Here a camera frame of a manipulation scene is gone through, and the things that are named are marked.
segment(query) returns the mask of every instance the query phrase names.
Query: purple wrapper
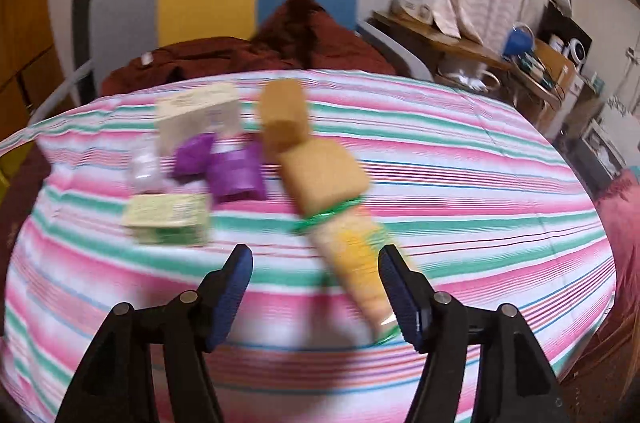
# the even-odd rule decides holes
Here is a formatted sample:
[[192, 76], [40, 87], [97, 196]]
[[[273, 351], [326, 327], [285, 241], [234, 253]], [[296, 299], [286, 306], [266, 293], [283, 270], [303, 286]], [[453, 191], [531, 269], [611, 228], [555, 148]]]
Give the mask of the purple wrapper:
[[211, 154], [207, 183], [216, 203], [267, 199], [262, 178], [260, 143], [254, 142], [238, 150]]
[[188, 139], [175, 151], [174, 177], [204, 174], [209, 165], [211, 146], [216, 140], [213, 132], [198, 134]]

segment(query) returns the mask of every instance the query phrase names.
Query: striped tablecloth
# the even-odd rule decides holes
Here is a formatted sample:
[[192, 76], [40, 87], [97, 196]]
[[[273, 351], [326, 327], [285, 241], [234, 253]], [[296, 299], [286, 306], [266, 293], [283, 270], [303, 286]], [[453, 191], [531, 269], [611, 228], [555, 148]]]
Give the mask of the striped tablecloth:
[[[616, 277], [589, 197], [542, 136], [493, 100], [318, 71], [223, 77], [241, 93], [247, 131], [258, 129], [260, 88], [283, 76], [304, 83], [315, 133], [339, 140], [366, 168], [366, 204], [431, 283], [467, 305], [517, 305], [565, 373], [607, 313]], [[268, 201], [216, 207], [206, 247], [140, 246], [120, 226], [131, 193], [127, 151], [154, 129], [155, 99], [219, 78], [101, 99], [0, 145], [1, 154], [37, 135], [53, 167], [8, 273], [4, 385], [34, 418], [53, 421], [114, 304], [167, 302], [246, 243], [252, 281], [228, 341], [207, 356], [227, 422], [402, 422], [424, 357], [401, 339], [366, 344], [364, 323], [322, 259], [291, 233], [296, 216], [274, 168], [266, 168]], [[161, 352], [153, 356], [168, 421]], [[470, 348], [459, 421], [471, 414], [478, 358]]]

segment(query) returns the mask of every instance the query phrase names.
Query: dark brown fabric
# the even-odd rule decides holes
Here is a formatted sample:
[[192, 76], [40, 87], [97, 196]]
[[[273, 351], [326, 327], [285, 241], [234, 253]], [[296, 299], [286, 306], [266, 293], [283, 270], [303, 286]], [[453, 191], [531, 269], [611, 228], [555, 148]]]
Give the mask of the dark brown fabric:
[[277, 69], [361, 70], [395, 75], [375, 48], [340, 26], [314, 0], [286, 0], [249, 41], [233, 37], [191, 40], [158, 48], [102, 83], [111, 96], [198, 77]]
[[[22, 223], [33, 209], [43, 181], [50, 172], [51, 165], [34, 143], [18, 172], [12, 178], [11, 186], [0, 205], [0, 291], [3, 299], [6, 272], [15, 240], [22, 228]], [[4, 302], [0, 303], [0, 320], [4, 324]], [[2, 334], [4, 335], [4, 326], [2, 326]]]

